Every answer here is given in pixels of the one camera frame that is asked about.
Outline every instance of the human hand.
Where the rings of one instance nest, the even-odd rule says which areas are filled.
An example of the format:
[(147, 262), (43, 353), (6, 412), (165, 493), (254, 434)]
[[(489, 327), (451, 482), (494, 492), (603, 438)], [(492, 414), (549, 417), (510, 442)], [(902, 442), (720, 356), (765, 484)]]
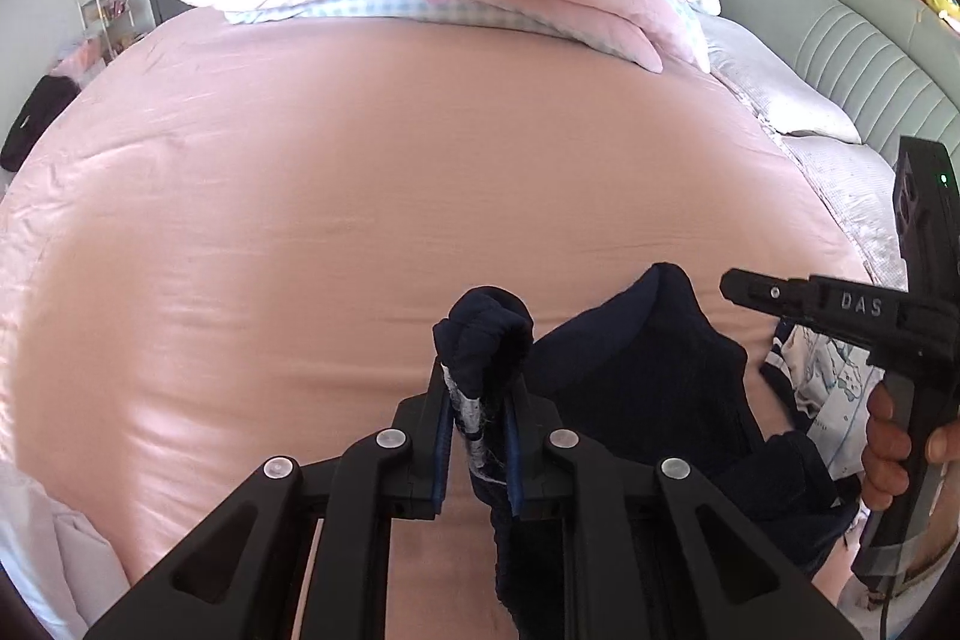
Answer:
[[(894, 497), (906, 491), (909, 478), (899, 465), (910, 455), (910, 437), (893, 422), (894, 400), (879, 384), (867, 400), (867, 447), (863, 450), (863, 501), (869, 509), (885, 510)], [(937, 429), (926, 442), (926, 460), (931, 464), (960, 461), (960, 421)]]

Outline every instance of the dark blue clothing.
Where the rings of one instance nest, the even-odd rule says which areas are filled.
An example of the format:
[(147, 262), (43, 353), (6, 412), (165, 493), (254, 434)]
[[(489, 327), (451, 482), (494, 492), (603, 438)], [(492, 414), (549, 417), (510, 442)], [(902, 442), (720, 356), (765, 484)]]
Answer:
[(559, 524), (512, 518), (502, 485), (502, 396), (520, 370), (566, 427), (614, 456), (693, 464), (808, 576), (856, 516), (857, 489), (838, 490), (805, 434), (763, 441), (743, 387), (746, 352), (713, 330), (678, 266), (653, 266), (531, 347), (532, 333), (522, 302), (498, 289), (467, 293), (434, 328), (456, 389), (484, 400), (473, 485), (493, 509), (497, 593), (521, 636), (563, 636), (563, 575)]

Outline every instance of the green upholstered headboard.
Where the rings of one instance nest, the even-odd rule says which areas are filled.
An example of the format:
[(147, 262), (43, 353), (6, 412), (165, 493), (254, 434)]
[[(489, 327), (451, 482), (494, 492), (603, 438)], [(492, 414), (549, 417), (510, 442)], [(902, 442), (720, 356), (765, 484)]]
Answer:
[(921, 0), (720, 0), (891, 165), (901, 134), (939, 140), (960, 170), (960, 36)]

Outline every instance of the pink bed sheet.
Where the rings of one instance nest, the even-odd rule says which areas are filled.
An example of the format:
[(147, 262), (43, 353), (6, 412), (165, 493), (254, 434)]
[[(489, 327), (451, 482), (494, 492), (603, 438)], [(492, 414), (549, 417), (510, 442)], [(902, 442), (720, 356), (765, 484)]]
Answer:
[[(0, 453), (137, 579), (263, 459), (387, 425), (464, 290), (512, 290), (545, 333), (664, 260), (782, 431), (773, 321), (721, 274), (866, 274), (757, 121), (664, 60), (406, 20), (162, 25), (0, 205)], [(515, 636), (458, 456), (442, 520), (395, 531), (391, 638)]]

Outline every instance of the metal screw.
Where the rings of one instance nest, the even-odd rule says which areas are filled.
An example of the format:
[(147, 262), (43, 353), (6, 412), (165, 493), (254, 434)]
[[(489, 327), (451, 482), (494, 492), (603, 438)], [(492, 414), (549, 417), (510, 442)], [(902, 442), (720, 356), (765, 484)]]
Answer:
[(383, 429), (376, 436), (376, 444), (381, 448), (400, 448), (406, 441), (407, 435), (403, 434), (400, 429)]
[(550, 444), (555, 448), (572, 448), (578, 442), (580, 438), (577, 432), (571, 432), (570, 429), (554, 429), (550, 432)]
[(661, 472), (666, 477), (673, 477), (673, 480), (683, 480), (690, 474), (690, 465), (683, 458), (667, 458), (661, 464)]
[(263, 465), (263, 474), (272, 477), (274, 480), (280, 480), (281, 477), (287, 477), (294, 471), (294, 462), (286, 456), (274, 456)]

